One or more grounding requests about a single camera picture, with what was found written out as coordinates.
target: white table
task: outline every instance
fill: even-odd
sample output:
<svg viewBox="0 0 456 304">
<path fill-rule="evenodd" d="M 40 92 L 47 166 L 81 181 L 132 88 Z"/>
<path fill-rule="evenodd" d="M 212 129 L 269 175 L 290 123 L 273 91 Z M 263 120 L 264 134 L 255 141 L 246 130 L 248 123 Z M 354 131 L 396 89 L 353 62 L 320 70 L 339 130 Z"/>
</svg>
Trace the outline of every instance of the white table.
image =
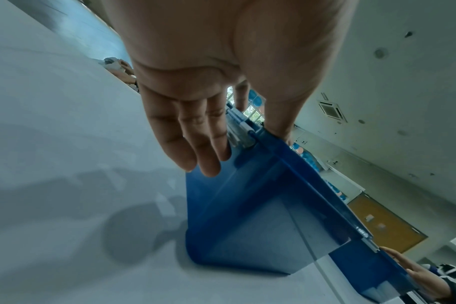
<svg viewBox="0 0 456 304">
<path fill-rule="evenodd" d="M 194 265 L 185 196 L 139 95 L 0 0 L 0 303 L 365 301 L 329 258 Z"/>
</svg>

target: ceiling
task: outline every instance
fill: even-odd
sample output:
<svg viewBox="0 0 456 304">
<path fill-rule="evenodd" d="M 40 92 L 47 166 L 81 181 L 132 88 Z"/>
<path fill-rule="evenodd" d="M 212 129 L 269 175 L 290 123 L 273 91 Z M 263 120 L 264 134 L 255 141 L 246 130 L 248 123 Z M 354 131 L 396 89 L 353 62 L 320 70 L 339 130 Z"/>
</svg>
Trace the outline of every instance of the ceiling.
<svg viewBox="0 0 456 304">
<path fill-rule="evenodd" d="M 322 92 L 347 123 L 322 113 Z M 456 1 L 361 0 L 296 124 L 456 204 Z"/>
</svg>

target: ceiling vent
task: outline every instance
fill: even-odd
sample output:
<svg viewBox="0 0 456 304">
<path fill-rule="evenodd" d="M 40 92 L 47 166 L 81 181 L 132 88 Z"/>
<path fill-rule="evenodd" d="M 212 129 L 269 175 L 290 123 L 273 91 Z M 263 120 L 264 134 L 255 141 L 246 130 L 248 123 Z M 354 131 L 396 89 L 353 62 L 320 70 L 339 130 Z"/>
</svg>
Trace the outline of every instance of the ceiling vent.
<svg viewBox="0 0 456 304">
<path fill-rule="evenodd" d="M 336 119 L 339 122 L 347 122 L 337 104 L 327 101 L 319 101 L 318 105 L 320 106 L 320 109 L 322 109 L 323 114 L 326 116 Z"/>
</svg>

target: door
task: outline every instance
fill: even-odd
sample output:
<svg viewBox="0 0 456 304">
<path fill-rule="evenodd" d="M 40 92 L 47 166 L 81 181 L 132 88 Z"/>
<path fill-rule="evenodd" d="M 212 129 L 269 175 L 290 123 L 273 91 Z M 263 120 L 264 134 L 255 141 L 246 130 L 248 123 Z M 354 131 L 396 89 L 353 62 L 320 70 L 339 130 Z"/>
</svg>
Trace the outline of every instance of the door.
<svg viewBox="0 0 456 304">
<path fill-rule="evenodd" d="M 373 234 L 378 246 L 405 252 L 427 238 L 365 193 L 352 200 L 348 207 Z"/>
</svg>

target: blue floor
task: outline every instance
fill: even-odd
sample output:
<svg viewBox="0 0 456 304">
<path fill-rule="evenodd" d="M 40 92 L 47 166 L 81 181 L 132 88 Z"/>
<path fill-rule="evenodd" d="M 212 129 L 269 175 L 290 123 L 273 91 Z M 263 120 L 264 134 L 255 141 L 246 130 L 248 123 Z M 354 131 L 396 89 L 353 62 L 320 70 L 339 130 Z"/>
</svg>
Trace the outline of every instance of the blue floor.
<svg viewBox="0 0 456 304">
<path fill-rule="evenodd" d="M 89 58 L 131 63 L 119 36 L 78 0 L 9 0 Z"/>
</svg>

